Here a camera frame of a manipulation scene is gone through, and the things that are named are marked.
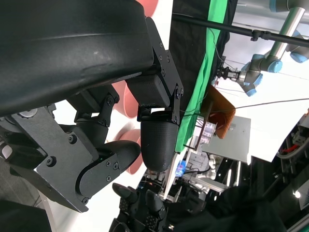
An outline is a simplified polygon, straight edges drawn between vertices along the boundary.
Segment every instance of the black cloth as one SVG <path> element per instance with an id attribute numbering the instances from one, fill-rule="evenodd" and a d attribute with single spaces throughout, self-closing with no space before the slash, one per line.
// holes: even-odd
<path id="1" fill-rule="evenodd" d="M 173 13 L 183 14 L 207 20 L 211 0 L 174 0 Z M 225 13 L 225 24 L 232 24 L 237 0 L 229 0 Z M 229 33 L 221 31 L 217 49 L 220 55 L 229 40 Z M 169 49 L 173 56 L 177 71 L 184 86 L 180 110 L 185 111 L 191 99 L 197 76 L 206 51 L 206 28 L 172 21 Z M 219 59 L 215 54 L 212 63 L 209 83 L 215 78 Z"/>
<path id="2" fill-rule="evenodd" d="M 46 211 L 14 202 L 0 201 L 1 232 L 51 232 Z"/>
<path id="3" fill-rule="evenodd" d="M 192 216 L 173 214 L 174 232 L 285 232 L 271 204 L 251 195 L 249 187 L 229 188 L 205 210 Z"/>

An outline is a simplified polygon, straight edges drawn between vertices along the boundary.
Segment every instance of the cable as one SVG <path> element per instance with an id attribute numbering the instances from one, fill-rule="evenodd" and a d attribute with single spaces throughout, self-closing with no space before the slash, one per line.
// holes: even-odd
<path id="1" fill-rule="evenodd" d="M 112 232 L 115 232 L 117 226 L 119 226 L 119 225 L 122 225 L 122 226 L 125 228 L 125 232 L 130 232 L 130 229 L 128 228 L 128 226 L 127 226 L 125 223 L 123 223 L 123 222 L 119 222 L 119 223 L 115 226 L 115 228 L 113 229 Z"/>
<path id="2" fill-rule="evenodd" d="M 290 153 L 290 152 L 296 150 L 296 148 L 298 148 L 298 145 L 297 145 L 297 144 L 294 144 L 292 147 L 290 147 L 290 148 L 288 148 L 288 149 L 283 149 L 283 150 L 281 151 L 281 153 L 283 153 L 283 152 Z"/>
<path id="3" fill-rule="evenodd" d="M 150 182 L 150 181 L 146 181 L 146 180 L 142 180 L 141 182 L 157 185 L 157 186 L 159 186 L 159 187 L 162 189 L 162 191 L 164 190 L 163 187 L 162 187 L 161 185 L 159 185 L 159 184 L 157 184 L 157 183 L 155 183 L 155 182 Z"/>
<path id="4" fill-rule="evenodd" d="M 202 100 L 199 100 L 197 103 L 199 104 L 201 101 L 203 101 L 205 98 L 207 97 L 207 94 L 204 96 L 204 98 Z M 185 113 L 191 113 L 194 112 L 195 110 L 197 110 L 197 107 L 194 110 L 191 111 L 184 111 L 184 110 L 179 110 L 181 112 L 185 112 Z"/>
<path id="5" fill-rule="evenodd" d="M 287 155 L 282 155 L 280 153 L 277 154 L 277 156 L 280 158 L 280 159 L 284 159 L 284 160 L 287 160 L 287 159 L 290 159 L 294 156 L 298 156 L 299 154 L 303 153 L 307 147 L 309 146 L 309 138 L 307 138 L 304 142 L 304 144 L 302 144 L 299 149 L 297 149 L 296 151 L 292 151 L 291 153 L 287 154 Z"/>
<path id="6" fill-rule="evenodd" d="M 239 91 L 239 90 L 233 90 L 233 89 L 227 89 L 227 88 L 220 88 L 220 87 L 215 87 L 215 88 L 223 89 L 223 90 L 228 90 L 228 91 L 239 92 L 239 93 L 245 93 L 244 91 Z"/>
<path id="7" fill-rule="evenodd" d="M 226 112 L 226 111 L 231 111 L 231 110 L 235 110 L 235 109 L 242 109 L 242 108 L 260 106 L 260 105 L 269 105 L 269 104 L 284 103 L 284 102 L 295 102 L 295 101 L 297 102 L 297 101 L 306 101 L 306 100 L 309 100 L 309 98 L 300 98 L 300 99 L 284 100 L 284 101 L 272 101 L 272 102 L 254 104 L 254 105 L 245 105 L 245 106 L 240 106 L 240 107 L 231 108 L 231 109 L 215 110 L 215 111 L 211 111 L 211 113 Z M 195 115 L 203 116 L 202 113 L 198 113 L 198 114 L 192 114 L 192 115 L 185 115 L 184 117 L 195 116 Z"/>
<path id="8" fill-rule="evenodd" d="M 217 53 L 217 56 L 218 56 L 219 60 L 221 60 L 221 61 L 222 61 L 224 64 L 226 64 L 227 66 L 231 67 L 234 71 L 237 70 L 237 69 L 233 68 L 231 65 L 229 65 L 228 63 L 226 63 L 223 59 L 221 59 L 221 57 L 220 57 L 220 55 L 219 55 L 219 52 L 218 52 L 218 49 L 217 49 L 217 44 L 216 44 L 216 40 L 215 40 L 216 37 L 215 37 L 215 35 L 214 35 L 212 29 L 211 29 L 211 28 L 208 28 L 208 29 L 211 31 L 211 33 L 212 33 L 212 35 L 213 35 L 213 44 L 214 44 L 214 47 L 215 47 L 215 49 L 216 49 L 216 53 Z"/>
<path id="9" fill-rule="evenodd" d="M 211 168 L 209 167 L 208 169 L 204 170 L 204 171 L 187 171 L 187 172 L 184 172 L 184 174 L 189 174 L 189 173 L 196 173 L 196 174 L 202 174 L 202 173 L 206 173 L 210 170 Z"/>
<path id="10" fill-rule="evenodd" d="M 210 29 L 210 28 L 208 28 L 208 29 L 211 31 L 211 33 L 212 33 L 212 35 L 213 35 L 213 44 L 214 44 L 214 48 L 215 48 L 215 50 L 216 50 L 216 54 L 217 54 L 218 59 L 221 60 L 224 64 L 226 64 L 226 65 L 228 65 L 229 67 L 231 67 L 234 71 L 237 70 L 237 69 L 233 68 L 231 65 L 229 65 L 228 63 L 226 63 L 223 59 L 221 59 L 221 57 L 220 57 L 220 55 L 219 55 L 219 52 L 218 52 L 218 49 L 217 49 L 217 44 L 216 44 L 216 40 L 215 40 L 215 35 L 214 35 L 212 29 Z M 203 101 L 206 97 L 207 97 L 207 94 L 206 94 L 205 97 L 204 97 L 202 100 L 200 100 L 197 104 L 199 104 L 201 101 Z M 185 113 L 191 113 L 191 112 L 194 112 L 197 108 L 198 108 L 198 106 L 197 106 L 194 110 L 191 110 L 191 111 L 184 111 L 184 110 L 180 110 L 180 111 L 181 111 L 181 112 L 185 112 Z"/>

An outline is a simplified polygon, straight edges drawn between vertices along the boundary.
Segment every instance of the grey floor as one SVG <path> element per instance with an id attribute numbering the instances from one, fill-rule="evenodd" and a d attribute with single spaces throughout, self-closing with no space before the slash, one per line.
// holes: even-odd
<path id="1" fill-rule="evenodd" d="M 0 200 L 43 207 L 39 192 L 27 180 L 10 174 L 10 167 L 0 158 Z"/>

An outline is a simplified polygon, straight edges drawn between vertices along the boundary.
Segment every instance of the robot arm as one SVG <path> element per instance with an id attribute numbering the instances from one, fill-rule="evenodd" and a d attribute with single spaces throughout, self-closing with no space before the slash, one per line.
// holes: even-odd
<path id="1" fill-rule="evenodd" d="M 302 36 L 295 34 L 296 28 L 301 21 L 306 10 L 309 9 L 308 1 L 304 0 L 271 0 L 270 9 L 273 12 L 289 12 L 286 18 L 280 35 L 294 36 L 303 39 Z M 291 57 L 298 61 L 304 62 L 307 60 L 307 49 L 300 52 L 299 46 L 288 45 L 287 43 L 275 42 L 269 55 L 254 54 L 250 63 L 248 63 L 240 74 L 240 79 L 237 81 L 244 92 L 250 97 L 256 93 L 255 86 L 261 83 L 263 75 L 261 71 L 269 73 L 278 73 L 282 69 L 281 58 L 285 51 L 292 51 Z"/>
<path id="2" fill-rule="evenodd" d="M 183 86 L 143 7 L 135 0 L 19 2 L 0 3 L 0 145 L 8 148 L 0 157 L 49 199 L 87 211 L 89 199 L 140 154 L 134 142 L 104 144 L 119 101 L 110 84 L 126 80 L 139 103 L 144 162 L 167 169 Z M 76 125 L 54 120 L 54 103 L 64 99 L 77 111 Z"/>

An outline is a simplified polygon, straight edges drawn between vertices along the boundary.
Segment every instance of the pink circular object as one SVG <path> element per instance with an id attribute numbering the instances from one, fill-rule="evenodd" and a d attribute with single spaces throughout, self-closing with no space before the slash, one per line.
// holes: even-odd
<path id="1" fill-rule="evenodd" d="M 153 16 L 156 6 L 159 2 L 159 0 L 137 0 L 137 1 L 143 5 L 146 17 Z"/>
<path id="2" fill-rule="evenodd" d="M 112 86 L 119 94 L 119 102 L 115 104 L 113 108 L 128 118 L 135 118 L 137 116 L 139 104 L 127 87 L 126 82 L 119 81 L 112 84 Z"/>
<path id="3" fill-rule="evenodd" d="M 134 141 L 140 145 L 140 130 L 139 129 L 129 130 L 128 132 L 124 133 L 119 140 Z M 139 170 L 142 163 L 143 158 L 140 153 L 138 158 L 133 162 L 133 164 L 131 164 L 131 166 L 126 171 L 131 175 L 133 175 Z"/>

